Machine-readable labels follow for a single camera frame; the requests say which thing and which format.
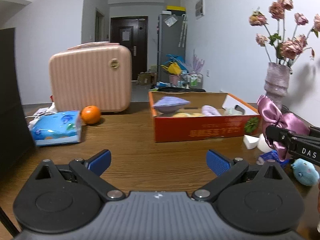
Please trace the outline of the red cardboard box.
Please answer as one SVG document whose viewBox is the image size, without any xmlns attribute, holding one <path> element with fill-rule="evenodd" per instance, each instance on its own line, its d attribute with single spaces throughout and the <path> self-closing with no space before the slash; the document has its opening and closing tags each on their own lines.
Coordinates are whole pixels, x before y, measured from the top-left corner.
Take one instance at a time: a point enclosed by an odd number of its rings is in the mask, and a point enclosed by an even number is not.
<svg viewBox="0 0 320 240">
<path fill-rule="evenodd" d="M 190 101 L 190 104 L 178 112 L 202 113 L 204 105 L 215 107 L 221 116 L 199 116 L 173 118 L 174 114 L 162 114 L 153 108 L 153 104 L 164 96 L 175 96 Z M 240 137 L 255 134 L 261 116 L 258 110 L 229 93 L 166 93 L 149 92 L 149 104 L 153 120 L 155 142 L 175 142 L 203 140 L 216 137 Z M 243 115 L 227 115 L 226 108 L 234 108 Z"/>
</svg>

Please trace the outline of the grey refrigerator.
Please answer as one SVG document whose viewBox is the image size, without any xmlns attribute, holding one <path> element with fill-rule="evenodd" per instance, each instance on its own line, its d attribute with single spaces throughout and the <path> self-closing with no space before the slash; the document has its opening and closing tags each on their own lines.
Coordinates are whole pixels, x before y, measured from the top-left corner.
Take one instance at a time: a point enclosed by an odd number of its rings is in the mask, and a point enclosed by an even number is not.
<svg viewBox="0 0 320 240">
<path fill-rule="evenodd" d="M 167 66 L 171 55 L 185 57 L 181 31 L 183 16 L 160 14 L 158 16 L 157 69 L 158 81 L 169 82 L 169 74 L 162 67 Z"/>
</svg>

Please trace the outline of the orange fruit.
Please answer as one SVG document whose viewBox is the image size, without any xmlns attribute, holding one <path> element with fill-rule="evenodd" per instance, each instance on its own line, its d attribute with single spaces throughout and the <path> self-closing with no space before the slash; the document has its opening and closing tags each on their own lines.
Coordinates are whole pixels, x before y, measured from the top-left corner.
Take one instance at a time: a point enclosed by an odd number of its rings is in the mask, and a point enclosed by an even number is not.
<svg viewBox="0 0 320 240">
<path fill-rule="evenodd" d="M 87 125 L 93 125 L 100 121 L 101 111 L 97 106 L 86 106 L 81 110 L 81 119 Z"/>
</svg>

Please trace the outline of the dried pink rose bouquet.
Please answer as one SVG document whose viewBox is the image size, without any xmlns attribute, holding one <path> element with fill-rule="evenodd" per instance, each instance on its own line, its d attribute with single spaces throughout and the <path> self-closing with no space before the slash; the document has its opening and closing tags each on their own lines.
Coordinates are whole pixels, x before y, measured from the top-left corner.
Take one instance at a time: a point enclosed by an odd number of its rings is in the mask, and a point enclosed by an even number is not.
<svg viewBox="0 0 320 240">
<path fill-rule="evenodd" d="M 277 22 L 274 33 L 270 31 L 268 19 L 260 8 L 254 10 L 248 18 L 250 26 L 263 27 L 267 32 L 266 35 L 256 34 L 255 41 L 264 48 L 269 63 L 290 69 L 306 51 L 310 51 L 311 60 L 315 59 L 315 50 L 308 45 L 308 39 L 311 34 L 319 38 L 319 14 L 309 21 L 303 13 L 295 13 L 293 32 L 286 31 L 286 16 L 293 9 L 293 0 L 276 0 L 268 7 L 268 13 Z"/>
</svg>

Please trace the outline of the lavender linen drawstring pouch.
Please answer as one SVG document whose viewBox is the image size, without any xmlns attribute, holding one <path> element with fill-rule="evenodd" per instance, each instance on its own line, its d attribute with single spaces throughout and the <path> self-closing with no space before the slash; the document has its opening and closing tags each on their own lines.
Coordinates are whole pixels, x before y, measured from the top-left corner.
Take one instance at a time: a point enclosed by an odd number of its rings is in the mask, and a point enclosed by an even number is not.
<svg viewBox="0 0 320 240">
<path fill-rule="evenodd" d="M 175 113 L 184 106 L 190 104 L 190 101 L 175 96 L 164 96 L 153 104 L 153 108 L 163 114 Z"/>
</svg>

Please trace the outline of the yellow black box on fridge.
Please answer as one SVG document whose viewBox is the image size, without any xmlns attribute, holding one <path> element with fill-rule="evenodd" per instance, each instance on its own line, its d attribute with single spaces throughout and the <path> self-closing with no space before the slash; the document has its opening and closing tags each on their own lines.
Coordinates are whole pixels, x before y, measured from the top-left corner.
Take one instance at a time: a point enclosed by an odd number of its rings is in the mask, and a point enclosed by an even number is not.
<svg viewBox="0 0 320 240">
<path fill-rule="evenodd" d="M 183 16 L 185 14 L 185 7 L 167 5 L 166 11 L 170 11 L 173 15 Z"/>
</svg>

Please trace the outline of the light blue plush toy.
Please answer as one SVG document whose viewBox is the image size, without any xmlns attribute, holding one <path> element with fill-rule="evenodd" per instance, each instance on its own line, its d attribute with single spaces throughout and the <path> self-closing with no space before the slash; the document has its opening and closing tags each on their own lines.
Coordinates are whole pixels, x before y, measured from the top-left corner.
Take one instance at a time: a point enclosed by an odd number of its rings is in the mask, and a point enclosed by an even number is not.
<svg viewBox="0 0 320 240">
<path fill-rule="evenodd" d="M 319 173 L 314 165 L 303 159 L 296 159 L 291 165 L 296 180 L 304 186 L 314 186 L 319 181 Z"/>
</svg>

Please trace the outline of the pink ribbed small suitcase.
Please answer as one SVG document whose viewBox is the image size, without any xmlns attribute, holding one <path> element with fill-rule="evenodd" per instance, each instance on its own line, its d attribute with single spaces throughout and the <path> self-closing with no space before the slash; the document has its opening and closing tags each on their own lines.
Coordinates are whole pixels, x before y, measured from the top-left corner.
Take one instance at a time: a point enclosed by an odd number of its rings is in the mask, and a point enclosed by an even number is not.
<svg viewBox="0 0 320 240">
<path fill-rule="evenodd" d="M 53 101 L 60 112 L 94 105 L 122 112 L 131 101 L 132 56 L 118 43 L 84 43 L 49 60 Z"/>
</svg>

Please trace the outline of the blue tissue pack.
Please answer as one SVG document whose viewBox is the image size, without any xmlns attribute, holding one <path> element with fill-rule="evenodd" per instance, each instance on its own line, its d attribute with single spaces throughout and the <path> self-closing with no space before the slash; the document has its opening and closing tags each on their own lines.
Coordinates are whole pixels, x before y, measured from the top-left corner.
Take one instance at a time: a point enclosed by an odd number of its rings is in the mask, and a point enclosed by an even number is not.
<svg viewBox="0 0 320 240">
<path fill-rule="evenodd" d="M 81 131 L 82 123 L 79 111 L 43 115 L 30 129 L 36 146 L 79 143 Z"/>
</svg>

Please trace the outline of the purple textured vase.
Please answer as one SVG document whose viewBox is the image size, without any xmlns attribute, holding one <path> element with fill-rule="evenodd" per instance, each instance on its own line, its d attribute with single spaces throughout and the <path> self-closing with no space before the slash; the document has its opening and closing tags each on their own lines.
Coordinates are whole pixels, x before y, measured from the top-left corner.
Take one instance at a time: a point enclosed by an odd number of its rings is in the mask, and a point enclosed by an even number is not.
<svg viewBox="0 0 320 240">
<path fill-rule="evenodd" d="M 281 110 L 283 98 L 287 96 L 291 68 L 270 62 L 265 77 L 266 96 Z"/>
</svg>

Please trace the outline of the yellow white plush alpaca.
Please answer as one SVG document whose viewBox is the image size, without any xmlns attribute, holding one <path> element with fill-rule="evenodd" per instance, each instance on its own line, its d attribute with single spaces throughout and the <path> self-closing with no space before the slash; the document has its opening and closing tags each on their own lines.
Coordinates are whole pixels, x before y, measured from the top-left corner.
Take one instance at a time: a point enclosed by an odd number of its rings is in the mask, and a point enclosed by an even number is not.
<svg viewBox="0 0 320 240">
<path fill-rule="evenodd" d="M 199 117 L 203 116 L 202 113 L 187 113 L 187 112 L 177 112 L 172 117 L 173 118 L 185 118 L 185 117 Z"/>
</svg>

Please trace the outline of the dark brown entrance door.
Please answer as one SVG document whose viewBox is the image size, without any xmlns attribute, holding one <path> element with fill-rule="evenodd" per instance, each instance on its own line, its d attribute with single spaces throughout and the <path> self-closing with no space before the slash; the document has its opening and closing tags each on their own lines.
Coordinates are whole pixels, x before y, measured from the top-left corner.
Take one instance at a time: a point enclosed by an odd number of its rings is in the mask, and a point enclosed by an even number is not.
<svg viewBox="0 0 320 240">
<path fill-rule="evenodd" d="M 131 80 L 136 81 L 141 72 L 147 71 L 148 17 L 113 17 L 110 36 L 111 42 L 119 43 L 131 52 Z"/>
</svg>

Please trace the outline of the purple satin drawstring pouch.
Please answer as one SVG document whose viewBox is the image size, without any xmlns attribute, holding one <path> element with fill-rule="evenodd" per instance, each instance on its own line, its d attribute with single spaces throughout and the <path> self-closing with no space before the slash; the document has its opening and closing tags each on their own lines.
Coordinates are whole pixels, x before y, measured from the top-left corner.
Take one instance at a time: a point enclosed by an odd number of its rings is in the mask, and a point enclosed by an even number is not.
<svg viewBox="0 0 320 240">
<path fill-rule="evenodd" d="M 280 142 L 272 142 L 267 139 L 266 128 L 272 125 L 277 128 L 288 129 L 301 135 L 309 135 L 310 129 L 293 113 L 282 114 L 275 103 L 265 95 L 259 97 L 257 105 L 258 112 L 262 116 L 262 128 L 265 141 L 270 148 L 277 151 L 279 159 L 285 161 L 290 157 L 286 147 Z"/>
</svg>

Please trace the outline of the pale iridescent soft pouch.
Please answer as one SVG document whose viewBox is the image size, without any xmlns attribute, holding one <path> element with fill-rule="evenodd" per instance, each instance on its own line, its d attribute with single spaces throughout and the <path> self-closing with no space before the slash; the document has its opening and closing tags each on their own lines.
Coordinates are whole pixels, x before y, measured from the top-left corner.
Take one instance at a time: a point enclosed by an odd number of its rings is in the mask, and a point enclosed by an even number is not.
<svg viewBox="0 0 320 240">
<path fill-rule="evenodd" d="M 234 108 L 226 108 L 224 113 L 223 113 L 225 116 L 229 115 L 243 115 L 243 113 L 241 111 L 238 111 Z"/>
</svg>

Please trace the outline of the blue foil packet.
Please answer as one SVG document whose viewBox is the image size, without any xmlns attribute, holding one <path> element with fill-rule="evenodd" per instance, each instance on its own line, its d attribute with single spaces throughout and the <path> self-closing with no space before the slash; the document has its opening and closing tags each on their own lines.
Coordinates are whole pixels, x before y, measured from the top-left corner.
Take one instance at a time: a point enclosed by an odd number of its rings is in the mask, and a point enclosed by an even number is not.
<svg viewBox="0 0 320 240">
<path fill-rule="evenodd" d="M 287 164 L 290 162 L 289 159 L 281 161 L 278 157 L 277 151 L 272 150 L 270 152 L 263 153 L 263 154 L 259 155 L 259 157 L 257 158 L 256 164 L 263 165 L 268 160 L 275 161 L 276 163 L 278 163 L 281 166 L 281 168 L 285 168 L 287 166 Z"/>
</svg>

